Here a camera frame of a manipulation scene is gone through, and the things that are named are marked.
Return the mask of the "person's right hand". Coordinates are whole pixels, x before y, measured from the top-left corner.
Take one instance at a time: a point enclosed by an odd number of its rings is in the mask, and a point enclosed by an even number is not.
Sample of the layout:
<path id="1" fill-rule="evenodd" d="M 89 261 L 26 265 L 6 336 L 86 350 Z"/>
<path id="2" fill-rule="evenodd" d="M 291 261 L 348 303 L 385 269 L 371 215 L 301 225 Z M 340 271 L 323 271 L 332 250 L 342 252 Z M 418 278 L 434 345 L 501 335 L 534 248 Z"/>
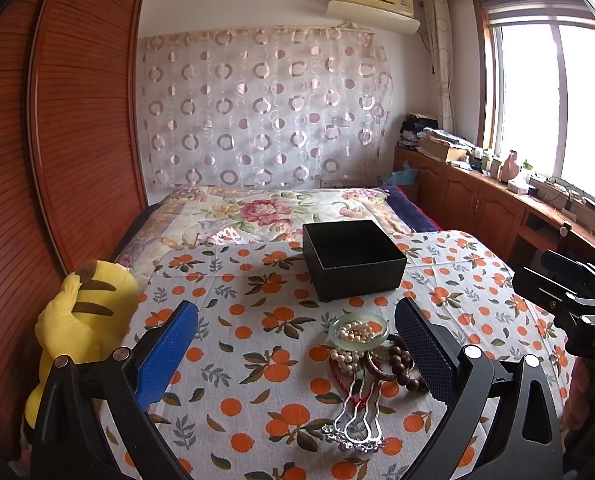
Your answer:
<path id="1" fill-rule="evenodd" d="M 563 420 L 570 430 L 581 429 L 590 411 L 595 390 L 595 363 L 577 358 L 573 367 L 569 397 L 563 408 Z"/>

